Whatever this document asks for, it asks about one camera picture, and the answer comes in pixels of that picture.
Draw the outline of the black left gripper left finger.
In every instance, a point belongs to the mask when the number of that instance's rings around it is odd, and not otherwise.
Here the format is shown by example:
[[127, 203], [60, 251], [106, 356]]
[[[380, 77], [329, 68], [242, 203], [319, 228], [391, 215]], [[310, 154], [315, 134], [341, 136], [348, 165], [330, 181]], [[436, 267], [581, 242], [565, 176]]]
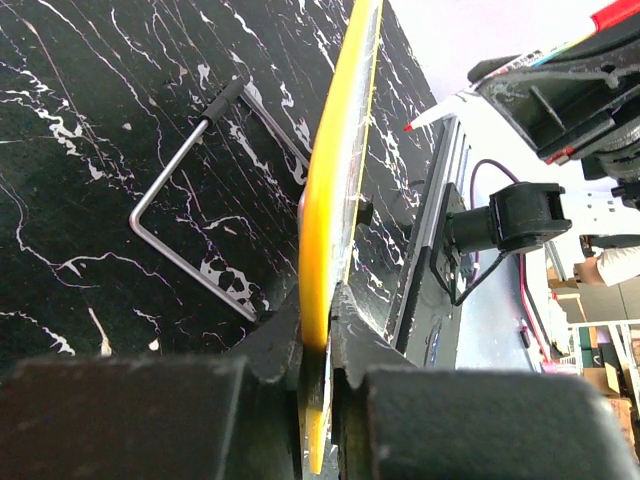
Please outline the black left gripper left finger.
[[229, 357], [245, 358], [251, 372], [261, 381], [298, 383], [302, 342], [297, 287], [292, 288], [277, 310], [229, 350]]

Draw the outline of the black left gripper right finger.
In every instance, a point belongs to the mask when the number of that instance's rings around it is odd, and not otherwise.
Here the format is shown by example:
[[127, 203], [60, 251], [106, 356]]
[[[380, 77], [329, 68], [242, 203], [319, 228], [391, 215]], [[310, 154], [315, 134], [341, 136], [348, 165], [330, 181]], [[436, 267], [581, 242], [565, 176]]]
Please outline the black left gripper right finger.
[[331, 303], [330, 339], [335, 388], [358, 389], [372, 368], [415, 368], [364, 320], [344, 283], [337, 285]]

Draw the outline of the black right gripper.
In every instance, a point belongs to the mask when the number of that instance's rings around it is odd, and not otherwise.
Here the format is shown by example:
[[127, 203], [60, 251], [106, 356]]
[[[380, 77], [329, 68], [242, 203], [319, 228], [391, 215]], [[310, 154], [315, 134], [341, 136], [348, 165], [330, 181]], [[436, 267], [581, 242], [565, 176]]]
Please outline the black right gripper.
[[[622, 22], [558, 57], [591, 64], [609, 80], [536, 80], [502, 83], [480, 94], [543, 161], [582, 159], [586, 181], [609, 177], [610, 190], [628, 208], [639, 209], [639, 25]], [[507, 58], [484, 60], [473, 82]]]

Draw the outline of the red-capped whiteboard marker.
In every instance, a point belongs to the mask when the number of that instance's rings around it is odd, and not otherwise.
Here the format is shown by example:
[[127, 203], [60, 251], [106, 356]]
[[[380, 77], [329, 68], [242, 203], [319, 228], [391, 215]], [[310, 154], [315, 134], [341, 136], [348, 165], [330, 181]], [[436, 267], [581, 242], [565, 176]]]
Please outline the red-capped whiteboard marker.
[[591, 14], [565, 15], [545, 22], [546, 37], [537, 47], [503, 62], [471, 82], [456, 96], [464, 100], [471, 94], [489, 96], [499, 91], [502, 83], [536, 80], [609, 80], [611, 75], [599, 71], [591, 64], [593, 57], [583, 65], [577, 61], [559, 62], [558, 57], [573, 47], [591, 40], [639, 13], [637, 1], [612, 1]]

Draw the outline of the yellow-framed whiteboard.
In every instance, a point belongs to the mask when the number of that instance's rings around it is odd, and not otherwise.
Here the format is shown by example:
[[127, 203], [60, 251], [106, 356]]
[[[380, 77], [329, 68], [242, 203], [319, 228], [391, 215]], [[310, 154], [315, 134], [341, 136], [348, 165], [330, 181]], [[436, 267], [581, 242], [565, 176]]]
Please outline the yellow-framed whiteboard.
[[309, 470], [324, 461], [331, 402], [330, 309], [349, 276], [368, 145], [383, 4], [354, 3], [316, 132], [299, 209], [300, 404]]

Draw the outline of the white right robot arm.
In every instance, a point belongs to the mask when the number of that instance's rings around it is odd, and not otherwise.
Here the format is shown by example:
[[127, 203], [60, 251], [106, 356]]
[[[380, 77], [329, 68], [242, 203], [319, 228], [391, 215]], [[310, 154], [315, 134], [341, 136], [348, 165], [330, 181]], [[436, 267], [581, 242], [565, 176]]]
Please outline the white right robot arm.
[[[547, 164], [577, 160], [588, 181], [615, 180], [613, 197], [639, 207], [639, 17], [565, 50], [484, 60], [467, 74], [486, 100]], [[518, 182], [490, 197], [481, 216], [456, 214], [457, 240], [527, 251], [569, 230], [556, 183]]]

